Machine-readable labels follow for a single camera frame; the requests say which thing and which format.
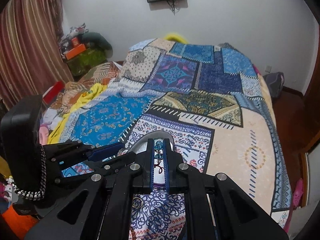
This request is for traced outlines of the yellow blanket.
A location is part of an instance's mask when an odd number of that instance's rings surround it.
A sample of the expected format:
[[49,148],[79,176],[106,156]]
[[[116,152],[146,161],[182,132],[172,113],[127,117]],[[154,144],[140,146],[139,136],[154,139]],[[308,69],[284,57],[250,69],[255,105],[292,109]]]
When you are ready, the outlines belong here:
[[58,122],[58,124],[54,127],[53,131],[48,136],[47,144],[58,143],[70,115],[92,101],[97,96],[99,96],[106,89],[107,85],[95,83],[88,91],[80,93],[80,96],[78,97],[76,103],[71,106],[68,113],[62,116],[62,120]]

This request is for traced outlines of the red box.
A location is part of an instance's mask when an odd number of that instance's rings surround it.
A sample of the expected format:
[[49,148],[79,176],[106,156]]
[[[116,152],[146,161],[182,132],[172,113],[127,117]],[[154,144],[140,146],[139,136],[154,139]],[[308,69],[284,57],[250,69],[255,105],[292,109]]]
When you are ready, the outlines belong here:
[[47,105],[54,102],[60,92],[64,90],[65,84],[62,81],[57,81],[50,87],[42,96],[43,102]]

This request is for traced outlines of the blue patchwork bed quilt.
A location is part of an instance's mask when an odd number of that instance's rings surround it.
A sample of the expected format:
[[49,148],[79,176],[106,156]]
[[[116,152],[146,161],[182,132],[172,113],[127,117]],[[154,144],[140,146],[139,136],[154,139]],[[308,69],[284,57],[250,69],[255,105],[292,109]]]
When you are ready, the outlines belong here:
[[271,97],[244,54],[227,44],[139,42],[107,89],[70,115],[59,142],[131,147],[155,131],[200,172],[226,173],[284,227],[291,188]]

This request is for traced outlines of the brown patterned blanket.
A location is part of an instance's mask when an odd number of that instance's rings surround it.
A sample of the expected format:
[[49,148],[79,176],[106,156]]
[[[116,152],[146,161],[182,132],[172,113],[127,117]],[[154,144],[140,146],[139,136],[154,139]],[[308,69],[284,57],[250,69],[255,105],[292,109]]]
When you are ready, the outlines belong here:
[[49,108],[57,110],[59,116],[69,113],[71,107],[81,96],[89,93],[93,85],[99,83],[102,86],[107,86],[112,79],[118,76],[120,69],[121,65],[113,61],[93,67],[79,81],[66,83]]

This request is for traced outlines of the green patterned box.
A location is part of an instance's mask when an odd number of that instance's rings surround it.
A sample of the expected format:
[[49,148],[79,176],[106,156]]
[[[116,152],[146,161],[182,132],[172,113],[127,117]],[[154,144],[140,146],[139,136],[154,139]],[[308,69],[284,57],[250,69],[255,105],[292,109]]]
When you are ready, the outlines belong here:
[[74,77],[85,75],[93,67],[106,62],[105,52],[98,48],[88,48],[79,55],[67,61],[67,65]]

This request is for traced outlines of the orange box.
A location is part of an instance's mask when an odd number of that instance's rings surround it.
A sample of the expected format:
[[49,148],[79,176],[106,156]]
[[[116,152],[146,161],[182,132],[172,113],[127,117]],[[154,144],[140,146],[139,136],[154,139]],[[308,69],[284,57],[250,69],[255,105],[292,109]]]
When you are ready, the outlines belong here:
[[86,50],[86,47],[84,44],[80,44],[77,47],[74,47],[73,49],[67,51],[65,53],[65,57],[67,60],[72,59],[73,57],[81,54],[82,52],[84,52]]

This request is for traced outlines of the striped brown curtain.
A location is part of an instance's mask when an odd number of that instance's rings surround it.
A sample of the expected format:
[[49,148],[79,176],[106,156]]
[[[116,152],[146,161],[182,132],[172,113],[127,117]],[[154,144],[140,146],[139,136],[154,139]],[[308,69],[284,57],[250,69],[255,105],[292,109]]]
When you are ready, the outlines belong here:
[[62,60],[62,0],[9,0],[1,12],[1,99],[7,108],[73,80]]

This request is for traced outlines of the dark grey bag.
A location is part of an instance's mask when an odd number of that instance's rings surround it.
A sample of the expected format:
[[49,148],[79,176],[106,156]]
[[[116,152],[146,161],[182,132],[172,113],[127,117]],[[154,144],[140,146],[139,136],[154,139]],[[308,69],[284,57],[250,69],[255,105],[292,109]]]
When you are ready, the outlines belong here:
[[284,86],[284,73],[269,73],[263,76],[272,99],[279,98]]

